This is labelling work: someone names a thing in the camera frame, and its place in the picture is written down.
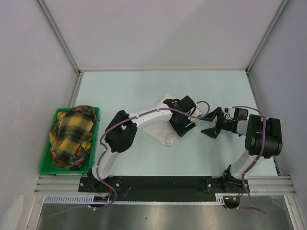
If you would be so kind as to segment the white long sleeve shirt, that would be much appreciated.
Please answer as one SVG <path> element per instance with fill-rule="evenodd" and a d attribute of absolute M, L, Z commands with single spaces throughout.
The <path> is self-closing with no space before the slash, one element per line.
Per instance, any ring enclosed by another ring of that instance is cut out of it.
<path fill-rule="evenodd" d="M 172 146 L 179 138 L 168 121 L 158 122 L 143 129 L 149 137 L 165 146 Z"/>

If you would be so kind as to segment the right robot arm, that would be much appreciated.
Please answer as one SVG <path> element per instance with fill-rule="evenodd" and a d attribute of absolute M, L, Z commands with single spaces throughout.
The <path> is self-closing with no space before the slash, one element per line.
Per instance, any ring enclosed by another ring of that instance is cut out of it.
<path fill-rule="evenodd" d="M 283 147 L 279 119 L 250 114 L 248 106 L 234 106 L 233 110 L 230 116 L 230 108 L 218 107 L 204 117 L 205 121 L 215 122 L 214 127 L 202 130 L 211 138 L 217 138 L 223 130 L 245 137 L 245 150 L 239 159 L 221 177 L 206 179 L 208 193 L 236 193 L 246 189 L 249 173 L 261 162 L 279 155 Z"/>

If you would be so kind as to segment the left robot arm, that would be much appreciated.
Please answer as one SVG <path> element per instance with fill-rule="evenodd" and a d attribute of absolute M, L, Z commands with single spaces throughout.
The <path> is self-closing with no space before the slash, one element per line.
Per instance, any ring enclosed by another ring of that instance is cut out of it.
<path fill-rule="evenodd" d="M 202 112 L 189 96 L 181 100 L 165 99 L 156 107 L 139 113 L 117 112 L 100 138 L 104 150 L 87 174 L 89 186 L 97 192 L 105 188 L 105 178 L 109 176 L 112 165 L 119 154 L 132 146 L 138 130 L 166 122 L 175 134 L 183 137 L 196 126 L 194 119 L 200 116 Z"/>

